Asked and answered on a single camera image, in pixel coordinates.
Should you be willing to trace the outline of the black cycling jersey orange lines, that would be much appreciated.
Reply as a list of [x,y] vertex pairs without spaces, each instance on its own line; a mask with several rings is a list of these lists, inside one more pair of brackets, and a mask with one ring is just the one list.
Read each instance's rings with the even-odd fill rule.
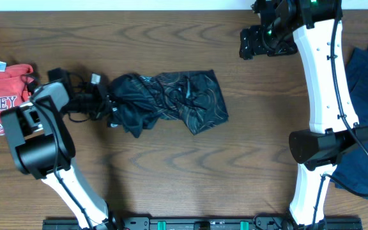
[[138,138],[159,119],[181,120],[197,135],[229,119],[213,70],[164,72],[156,76],[127,73],[109,85],[114,108],[107,126],[122,126]]

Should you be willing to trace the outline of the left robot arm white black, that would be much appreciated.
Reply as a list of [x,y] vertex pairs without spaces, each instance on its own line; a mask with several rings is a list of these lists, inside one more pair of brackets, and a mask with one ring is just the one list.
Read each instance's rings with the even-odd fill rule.
[[52,188],[71,209],[79,229],[116,229],[106,201],[77,167],[75,145],[61,109],[70,92],[60,81],[36,89],[28,102],[1,113],[15,167]]

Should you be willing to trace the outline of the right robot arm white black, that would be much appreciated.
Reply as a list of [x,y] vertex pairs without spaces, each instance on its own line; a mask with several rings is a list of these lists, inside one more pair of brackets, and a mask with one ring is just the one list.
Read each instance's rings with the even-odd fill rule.
[[323,206],[342,158],[368,140],[351,103],[342,57],[340,1],[256,1],[260,24],[240,33],[242,59],[299,54],[309,96],[306,130],[289,135],[298,164],[289,215],[281,229],[360,229],[359,220],[327,218]]

